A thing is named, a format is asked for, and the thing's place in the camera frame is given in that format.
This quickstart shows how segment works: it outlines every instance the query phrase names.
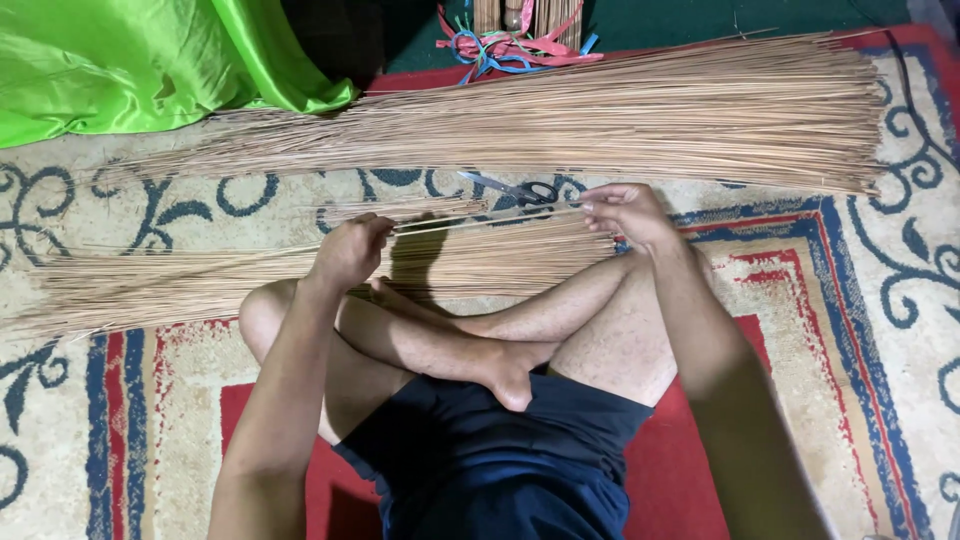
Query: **green satin fabric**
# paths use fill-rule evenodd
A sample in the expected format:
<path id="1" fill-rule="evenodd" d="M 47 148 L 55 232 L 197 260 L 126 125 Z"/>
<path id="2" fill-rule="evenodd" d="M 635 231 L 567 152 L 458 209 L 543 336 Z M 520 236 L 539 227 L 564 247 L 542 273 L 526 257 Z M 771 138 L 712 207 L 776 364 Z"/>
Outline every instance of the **green satin fabric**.
<path id="1" fill-rule="evenodd" d="M 279 0 L 0 0 L 0 148 L 356 95 L 303 54 Z"/>

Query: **thigh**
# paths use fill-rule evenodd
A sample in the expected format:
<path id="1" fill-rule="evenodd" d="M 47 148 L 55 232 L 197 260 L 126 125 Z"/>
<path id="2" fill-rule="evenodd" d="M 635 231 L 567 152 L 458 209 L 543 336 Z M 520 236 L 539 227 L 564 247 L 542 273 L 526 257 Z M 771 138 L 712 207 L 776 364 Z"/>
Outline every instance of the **thigh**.
<path id="1" fill-rule="evenodd" d="M 638 250 L 606 305 L 550 360 L 550 372 L 655 406 L 677 375 L 660 315 L 653 261 Z"/>
<path id="2" fill-rule="evenodd" d="M 293 302 L 296 286 L 296 280 L 264 285 L 255 289 L 240 307 L 240 333 L 261 365 Z M 317 433 L 331 445 L 339 444 L 413 377 L 409 371 L 358 353 L 334 333 Z"/>

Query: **scissor blade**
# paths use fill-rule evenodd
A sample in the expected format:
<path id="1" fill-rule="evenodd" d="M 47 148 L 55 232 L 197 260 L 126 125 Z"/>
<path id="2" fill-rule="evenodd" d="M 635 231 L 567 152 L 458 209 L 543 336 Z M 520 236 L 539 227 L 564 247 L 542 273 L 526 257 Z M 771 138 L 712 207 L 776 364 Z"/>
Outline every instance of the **scissor blade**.
<path id="1" fill-rule="evenodd" d="M 466 171 L 460 171 L 460 175 L 463 176 L 464 178 L 473 180 L 474 182 L 480 185 L 485 185 L 486 187 L 492 187 L 493 189 L 496 189 L 498 191 L 503 191 L 508 195 L 513 195 L 516 197 L 516 192 L 518 191 L 518 189 L 516 189 L 512 185 L 506 185 L 492 178 L 487 178 L 485 176 L 480 176 L 476 173 L 469 173 Z"/>

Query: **rug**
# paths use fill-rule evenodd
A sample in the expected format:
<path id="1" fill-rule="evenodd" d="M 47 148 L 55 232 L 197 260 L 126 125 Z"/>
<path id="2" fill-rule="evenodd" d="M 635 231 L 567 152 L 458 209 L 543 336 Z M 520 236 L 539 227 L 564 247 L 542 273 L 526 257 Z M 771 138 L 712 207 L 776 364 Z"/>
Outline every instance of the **rug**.
<path id="1" fill-rule="evenodd" d="M 960 61 L 923 26 L 898 27 L 917 109 L 960 154 Z M 917 133 L 882 36 L 852 39 L 885 75 L 889 172 L 877 200 L 732 184 L 651 181 L 710 258 L 718 295 L 766 362 L 815 491 L 842 538 L 944 538 L 960 497 L 960 173 Z M 455 83 L 458 70 L 387 76 Z M 77 171 L 204 129 L 70 135 L 0 152 L 0 315 L 42 298 L 27 270 L 83 245 L 292 245 L 328 230 L 312 205 L 402 194 L 514 204 L 459 175 L 357 170 L 300 177 L 78 185 Z M 610 180 L 541 180 L 572 199 Z M 458 313 L 508 299 L 447 303 Z M 214 480 L 257 369 L 235 320 L 38 340 L 0 335 L 4 538 L 181 539 L 206 531 Z M 378 534 L 372 487 L 318 443 L 311 538 Z M 727 538 L 679 385 L 627 451 L 627 538 Z"/>

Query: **scissors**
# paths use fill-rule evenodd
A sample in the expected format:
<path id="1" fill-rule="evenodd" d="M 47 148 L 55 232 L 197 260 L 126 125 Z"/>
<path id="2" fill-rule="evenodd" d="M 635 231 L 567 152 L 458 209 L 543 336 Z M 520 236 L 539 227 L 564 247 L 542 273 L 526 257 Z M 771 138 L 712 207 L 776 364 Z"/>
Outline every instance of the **scissors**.
<path id="1" fill-rule="evenodd" d="M 527 205 L 551 205 L 560 199 L 557 188 L 550 184 L 544 184 L 543 182 L 524 182 L 519 187 L 513 187 L 512 185 L 506 185 L 476 173 L 461 171 L 460 174 L 464 178 L 469 178 L 480 185 L 492 187 L 497 191 L 503 191 L 507 195 L 514 196 L 516 203 L 521 207 Z M 537 193 L 537 191 L 534 191 L 534 187 L 539 188 L 540 191 L 546 191 L 546 195 Z"/>

